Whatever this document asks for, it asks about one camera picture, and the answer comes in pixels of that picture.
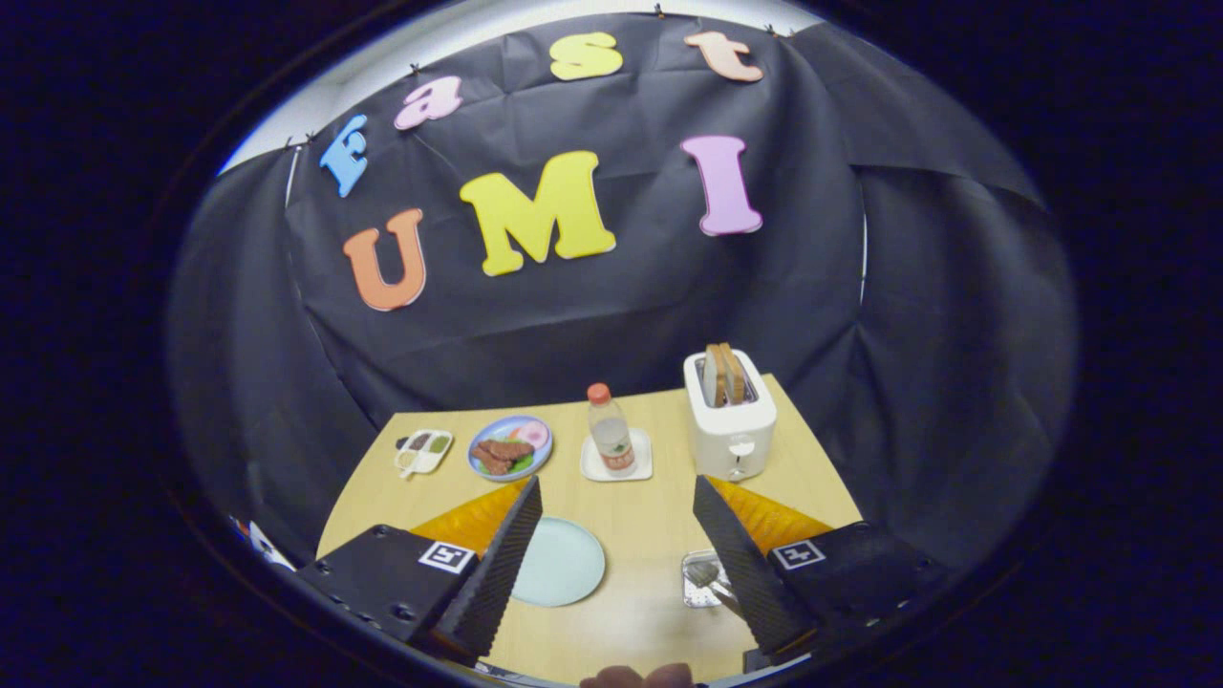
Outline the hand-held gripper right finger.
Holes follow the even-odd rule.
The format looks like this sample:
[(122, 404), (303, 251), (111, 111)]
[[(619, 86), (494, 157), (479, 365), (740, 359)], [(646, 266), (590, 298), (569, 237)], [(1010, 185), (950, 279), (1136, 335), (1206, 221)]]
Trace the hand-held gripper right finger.
[(856, 653), (917, 613), (951, 576), (881, 525), (826, 525), (708, 475), (695, 480), (692, 513), (772, 665)]

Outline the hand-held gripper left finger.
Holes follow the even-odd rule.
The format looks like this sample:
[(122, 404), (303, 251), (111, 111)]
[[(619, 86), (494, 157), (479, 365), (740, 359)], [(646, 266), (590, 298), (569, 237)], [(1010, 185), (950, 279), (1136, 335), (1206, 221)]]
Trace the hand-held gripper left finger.
[(295, 574), (371, 631), (473, 665), (492, 650), (542, 512), (538, 478), (508, 483), (416, 528), (368, 527)]

